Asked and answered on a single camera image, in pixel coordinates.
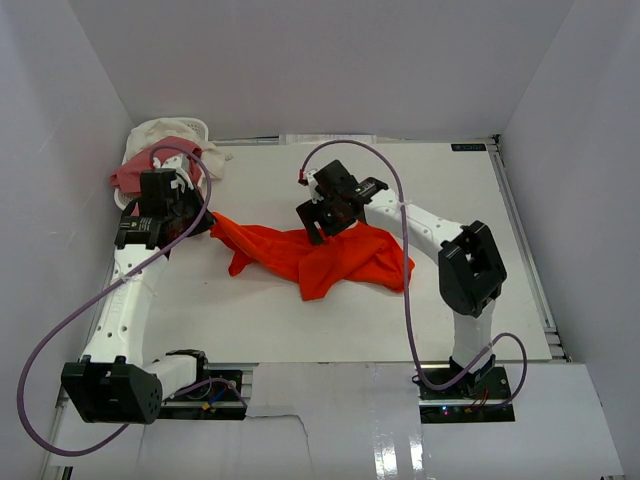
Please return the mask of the orange t-shirt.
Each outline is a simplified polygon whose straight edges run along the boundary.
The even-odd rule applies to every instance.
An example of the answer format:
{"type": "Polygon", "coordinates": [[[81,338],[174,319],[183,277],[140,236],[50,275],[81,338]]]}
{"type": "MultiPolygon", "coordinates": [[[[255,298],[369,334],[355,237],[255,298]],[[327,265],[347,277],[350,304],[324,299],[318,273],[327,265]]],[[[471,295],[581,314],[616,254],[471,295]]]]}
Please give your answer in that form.
{"type": "Polygon", "coordinates": [[[233,252],[230,276],[250,264],[299,285],[304,301],[324,298],[337,283],[370,283],[394,293],[405,290],[404,259],[396,239],[387,231],[356,223],[321,245],[312,245],[304,229],[280,231],[261,225],[241,225],[215,213],[210,236],[233,252]]]}

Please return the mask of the pink t-shirt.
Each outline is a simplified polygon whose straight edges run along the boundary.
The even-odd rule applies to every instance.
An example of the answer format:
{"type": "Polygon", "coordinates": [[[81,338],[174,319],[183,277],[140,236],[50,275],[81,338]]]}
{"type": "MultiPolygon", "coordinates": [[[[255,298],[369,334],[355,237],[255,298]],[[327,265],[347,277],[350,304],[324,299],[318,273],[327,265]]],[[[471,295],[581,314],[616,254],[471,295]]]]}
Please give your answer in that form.
{"type": "Polygon", "coordinates": [[[202,148],[196,143],[176,136],[168,136],[157,141],[151,146],[145,148],[141,152],[135,154],[124,165],[118,167],[110,175],[110,184],[112,187],[119,189],[123,194],[135,196],[141,193],[140,176],[147,170],[155,170],[153,163],[157,159],[160,164],[159,168],[164,168],[164,162],[182,152],[175,149],[169,149],[169,146],[177,146],[181,149],[188,150],[192,154],[201,156],[202,148]]]}

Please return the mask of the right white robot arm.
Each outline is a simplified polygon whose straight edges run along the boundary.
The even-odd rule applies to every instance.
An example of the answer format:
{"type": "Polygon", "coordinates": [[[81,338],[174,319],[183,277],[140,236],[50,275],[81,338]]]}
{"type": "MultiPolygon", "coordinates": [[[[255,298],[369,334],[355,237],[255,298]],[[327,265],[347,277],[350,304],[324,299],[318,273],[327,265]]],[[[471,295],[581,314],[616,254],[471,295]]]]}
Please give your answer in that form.
{"type": "Polygon", "coordinates": [[[506,268],[490,228],[444,220],[409,201],[374,177],[357,180],[334,160],[316,170],[300,171],[298,181],[310,198],[296,211],[315,245],[357,223],[383,229],[414,247],[438,268],[442,300],[452,310],[454,344],[445,382],[435,383],[419,370],[419,383],[432,391],[452,389],[472,399],[488,385],[495,364],[492,320],[497,298],[507,278],[506,268]]]}

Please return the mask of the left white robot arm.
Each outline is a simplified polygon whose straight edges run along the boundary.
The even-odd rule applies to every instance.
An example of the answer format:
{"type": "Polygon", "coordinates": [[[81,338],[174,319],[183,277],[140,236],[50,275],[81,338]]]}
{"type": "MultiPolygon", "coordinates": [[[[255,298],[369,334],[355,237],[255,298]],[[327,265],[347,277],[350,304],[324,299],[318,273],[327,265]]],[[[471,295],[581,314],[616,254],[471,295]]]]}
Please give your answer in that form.
{"type": "Polygon", "coordinates": [[[199,399],[211,387],[205,355],[174,350],[143,360],[143,337],[155,288],[178,238],[212,227],[204,200],[180,168],[147,170],[141,194],[123,210],[114,251],[115,286],[81,358],[68,362],[61,383],[87,423],[151,424],[163,400],[179,390],[199,399]]]}

